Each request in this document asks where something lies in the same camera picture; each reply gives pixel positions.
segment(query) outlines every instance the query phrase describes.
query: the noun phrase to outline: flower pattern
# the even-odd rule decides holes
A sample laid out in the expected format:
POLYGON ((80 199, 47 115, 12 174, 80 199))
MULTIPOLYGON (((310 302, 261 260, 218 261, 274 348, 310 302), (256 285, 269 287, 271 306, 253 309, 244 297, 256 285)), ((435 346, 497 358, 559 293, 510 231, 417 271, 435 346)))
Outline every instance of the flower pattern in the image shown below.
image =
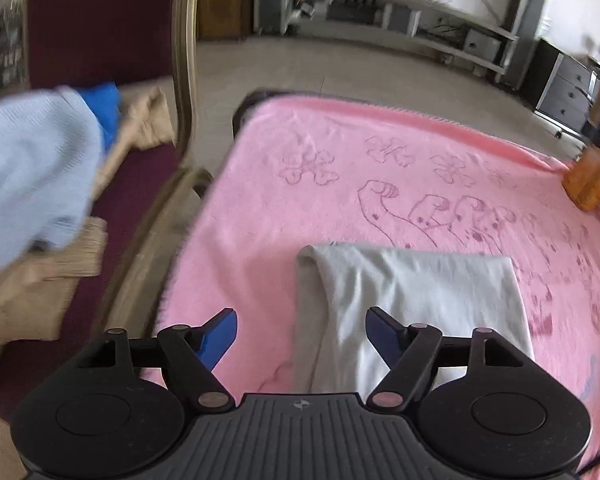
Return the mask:
POLYGON ((330 182, 335 182, 340 175, 335 171, 325 168, 335 160, 329 152, 316 152, 313 148, 308 148, 302 153, 293 153, 283 159, 286 168, 280 171, 279 176, 284 178, 288 184, 295 186, 302 180, 305 173, 311 173, 314 176, 314 182, 318 186, 326 186, 330 182))
POLYGON ((512 184, 510 180, 512 175, 506 171, 494 170, 488 165, 484 165, 484 169, 489 173, 489 180, 491 180, 500 189, 516 189, 518 184, 512 184))
POLYGON ((433 171, 447 184, 459 182, 465 187, 475 185, 475 179, 462 172, 466 168, 466 164, 459 156, 435 155, 430 160, 437 166, 433 171))
POLYGON ((366 154, 380 164, 384 164, 389 158, 403 168, 415 162, 414 156, 407 151, 405 143, 397 137, 389 141, 382 140, 380 137, 371 137, 365 143, 369 148, 366 154))

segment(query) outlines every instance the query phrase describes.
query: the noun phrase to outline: pink blanket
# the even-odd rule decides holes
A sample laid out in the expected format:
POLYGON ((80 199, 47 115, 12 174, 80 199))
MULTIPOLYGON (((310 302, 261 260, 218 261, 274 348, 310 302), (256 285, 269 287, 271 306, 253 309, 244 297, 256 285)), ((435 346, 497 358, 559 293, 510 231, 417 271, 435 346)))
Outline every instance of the pink blanket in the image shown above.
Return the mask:
POLYGON ((592 416, 587 460, 600 452, 600 220, 567 198, 565 168, 409 112, 269 100, 240 132, 205 200, 158 329, 199 325, 232 307, 238 337, 214 373, 237 399, 286 392, 303 246, 344 240, 506 254, 538 363, 592 416))

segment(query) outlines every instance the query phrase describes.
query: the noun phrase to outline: blue cloth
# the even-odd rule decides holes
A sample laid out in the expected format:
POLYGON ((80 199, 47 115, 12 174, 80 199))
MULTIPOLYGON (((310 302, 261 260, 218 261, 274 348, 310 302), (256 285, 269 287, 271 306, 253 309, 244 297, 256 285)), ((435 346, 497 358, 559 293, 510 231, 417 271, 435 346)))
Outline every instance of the blue cloth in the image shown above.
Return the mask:
POLYGON ((98 121, 74 90, 0 101, 0 270, 33 244, 74 240, 101 160, 98 121))
POLYGON ((93 88, 77 88, 76 91, 100 123, 102 147, 106 156, 118 136, 120 92, 116 84, 110 82, 93 88))

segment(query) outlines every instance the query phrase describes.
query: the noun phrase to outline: couch cushion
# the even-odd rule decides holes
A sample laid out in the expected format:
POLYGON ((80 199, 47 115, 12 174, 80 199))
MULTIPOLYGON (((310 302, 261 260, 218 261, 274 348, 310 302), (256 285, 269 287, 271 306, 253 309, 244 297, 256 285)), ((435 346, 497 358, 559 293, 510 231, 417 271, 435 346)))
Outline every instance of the couch cushion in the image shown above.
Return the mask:
POLYGON ((26 0, 31 87, 171 74, 171 0, 26 0))
POLYGON ((0 416, 13 410, 37 384, 74 355, 90 338, 100 301, 120 257, 128 247, 161 187, 178 167, 174 146, 164 144, 145 152, 129 153, 112 183, 93 205, 92 216, 107 221, 107 247, 102 273, 83 278, 56 341, 14 341, 0 358, 0 416))

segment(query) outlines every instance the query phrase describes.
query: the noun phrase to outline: drawer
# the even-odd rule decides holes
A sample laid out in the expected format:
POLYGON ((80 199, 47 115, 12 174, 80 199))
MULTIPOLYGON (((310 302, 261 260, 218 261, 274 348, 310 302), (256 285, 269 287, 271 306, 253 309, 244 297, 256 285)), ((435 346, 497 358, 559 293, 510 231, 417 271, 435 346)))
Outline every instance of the drawer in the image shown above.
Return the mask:
POLYGON ((568 103, 560 100, 545 100, 538 110, 578 133, 587 119, 583 111, 569 106, 568 103))
POLYGON ((579 86, 584 91, 589 90, 591 71, 571 57, 564 56, 558 67, 558 75, 569 83, 579 86))
POLYGON ((554 81, 551 83, 551 86, 549 86, 549 90, 547 91, 542 104, 547 101, 564 101, 584 114, 589 111, 589 100, 587 97, 574 85, 561 77, 554 77, 554 81))

